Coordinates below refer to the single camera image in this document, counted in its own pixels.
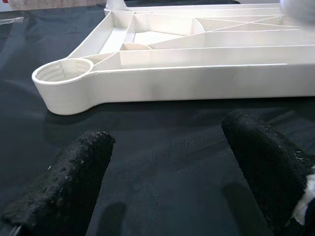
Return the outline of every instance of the table surface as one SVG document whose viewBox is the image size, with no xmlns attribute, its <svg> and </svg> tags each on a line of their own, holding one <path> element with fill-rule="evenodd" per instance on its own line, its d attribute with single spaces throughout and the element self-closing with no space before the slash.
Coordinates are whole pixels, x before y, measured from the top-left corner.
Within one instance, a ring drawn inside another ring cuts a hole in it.
<svg viewBox="0 0 315 236">
<path fill-rule="evenodd" d="M 224 1 L 172 3 L 218 2 Z M 23 14 L 22 23 L 0 25 L 0 211 L 22 196 L 62 147 L 86 130 L 102 129 L 117 143 L 88 236 L 272 235 L 221 119 L 233 110 L 259 115 L 312 154 L 315 98 L 102 104 L 57 116 L 47 111 L 31 74 L 73 51 L 103 19 L 103 6 Z"/>
</svg>

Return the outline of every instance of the textured black fabric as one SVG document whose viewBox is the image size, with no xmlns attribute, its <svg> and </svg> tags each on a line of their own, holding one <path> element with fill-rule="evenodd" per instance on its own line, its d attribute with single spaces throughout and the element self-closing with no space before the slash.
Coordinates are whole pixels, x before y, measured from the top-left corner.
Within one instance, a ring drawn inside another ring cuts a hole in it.
<svg viewBox="0 0 315 236">
<path fill-rule="evenodd" d="M 57 116 L 47 111 L 31 74 L 70 54 L 103 19 L 103 9 L 27 11 L 26 16 L 9 31 L 0 26 L 0 211 L 71 140 L 102 129 L 116 144 L 88 236 L 272 235 L 221 120 L 234 109 L 257 114 L 314 153 L 314 98 L 103 104 Z M 108 219 L 114 222 L 108 225 Z"/>
<path fill-rule="evenodd" d="M 32 236 L 84 236 L 114 142 L 104 131 L 80 135 L 4 210 L 3 221 L 25 227 Z"/>
<path fill-rule="evenodd" d="M 265 219 L 279 235 L 304 195 L 315 160 L 256 116 L 232 112 L 222 128 Z"/>
</svg>

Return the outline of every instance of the white post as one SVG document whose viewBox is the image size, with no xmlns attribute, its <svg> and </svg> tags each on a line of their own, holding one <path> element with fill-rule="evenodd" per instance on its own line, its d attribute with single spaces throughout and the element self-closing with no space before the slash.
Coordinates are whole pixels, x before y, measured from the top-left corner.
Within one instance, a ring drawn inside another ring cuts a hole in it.
<svg viewBox="0 0 315 236">
<path fill-rule="evenodd" d="M 106 9 L 111 11 L 126 10 L 127 6 L 124 0 L 107 0 Z"/>
</svg>

